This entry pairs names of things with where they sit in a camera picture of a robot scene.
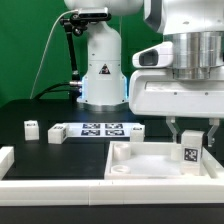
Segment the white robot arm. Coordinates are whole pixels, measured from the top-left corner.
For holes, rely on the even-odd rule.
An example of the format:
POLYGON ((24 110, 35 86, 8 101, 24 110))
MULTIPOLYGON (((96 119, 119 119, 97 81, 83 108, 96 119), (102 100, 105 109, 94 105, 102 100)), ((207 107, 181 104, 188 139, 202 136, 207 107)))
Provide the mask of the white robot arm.
POLYGON ((137 115, 207 118, 213 142, 224 118, 224 0, 64 0, 73 32, 86 29, 88 70, 79 102, 94 109, 125 101, 137 115), (106 20, 144 10, 163 42, 136 53, 121 72, 121 38, 106 20))

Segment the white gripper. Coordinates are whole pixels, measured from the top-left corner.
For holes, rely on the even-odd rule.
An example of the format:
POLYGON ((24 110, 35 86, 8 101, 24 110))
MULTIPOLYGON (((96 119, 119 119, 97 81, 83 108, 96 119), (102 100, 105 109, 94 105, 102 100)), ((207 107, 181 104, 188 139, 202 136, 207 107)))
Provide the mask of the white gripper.
POLYGON ((133 55, 136 71, 129 82, 129 108, 136 115, 167 116, 174 143, 180 132, 175 117, 210 118, 207 138, 211 147, 219 118, 224 118, 224 65, 213 67, 207 80, 179 81, 168 68, 172 62, 171 42, 133 55))

